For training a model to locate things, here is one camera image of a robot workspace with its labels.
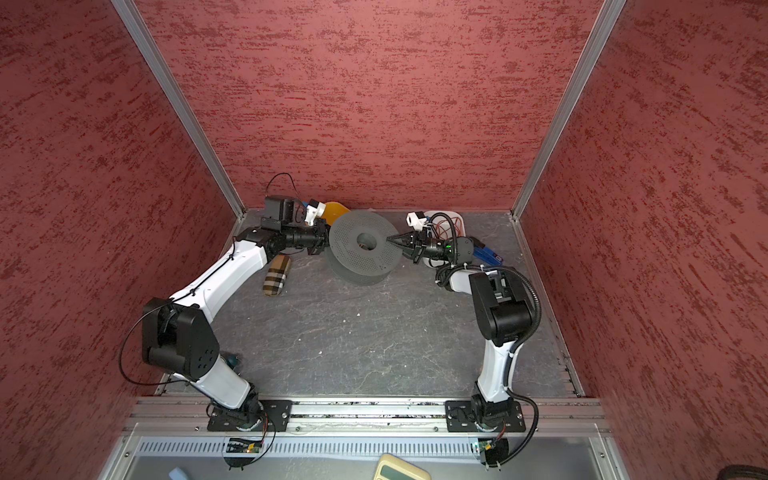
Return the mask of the grey perforated cable spool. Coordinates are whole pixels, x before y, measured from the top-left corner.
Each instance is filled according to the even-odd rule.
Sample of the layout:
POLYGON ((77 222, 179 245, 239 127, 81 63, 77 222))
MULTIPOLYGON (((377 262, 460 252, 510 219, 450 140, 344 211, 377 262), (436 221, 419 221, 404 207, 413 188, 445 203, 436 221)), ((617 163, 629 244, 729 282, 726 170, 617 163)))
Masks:
POLYGON ((329 230, 328 264, 342 280, 360 286, 378 284, 402 258, 401 251, 387 241, 397 234, 395 226, 377 213, 345 213, 329 230))

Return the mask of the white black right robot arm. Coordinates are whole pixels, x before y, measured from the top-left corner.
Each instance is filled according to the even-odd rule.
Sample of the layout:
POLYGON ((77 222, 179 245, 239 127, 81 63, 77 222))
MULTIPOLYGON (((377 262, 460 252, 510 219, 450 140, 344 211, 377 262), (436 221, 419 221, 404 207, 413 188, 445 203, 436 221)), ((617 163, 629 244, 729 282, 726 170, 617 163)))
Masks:
POLYGON ((520 401, 512 389, 518 353, 538 330, 542 316, 540 300, 528 278, 513 267, 478 258, 470 237, 439 239, 413 231, 390 236, 387 243, 415 263, 423 259, 437 262, 435 283, 471 296, 485 350, 469 418, 490 430, 513 417, 520 401))

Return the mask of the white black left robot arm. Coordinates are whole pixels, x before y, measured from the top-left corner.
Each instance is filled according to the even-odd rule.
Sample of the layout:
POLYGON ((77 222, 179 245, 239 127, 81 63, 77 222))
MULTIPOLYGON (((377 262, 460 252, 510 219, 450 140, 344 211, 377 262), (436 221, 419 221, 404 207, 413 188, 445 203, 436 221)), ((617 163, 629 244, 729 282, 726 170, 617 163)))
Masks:
POLYGON ((232 422, 243 428, 256 424, 262 411, 258 393, 220 353, 211 324, 229 297, 284 250, 321 253, 328 245, 329 230, 320 221, 239 233, 227 253, 190 285, 169 299, 154 298, 144 306, 142 361, 191 384, 232 422))

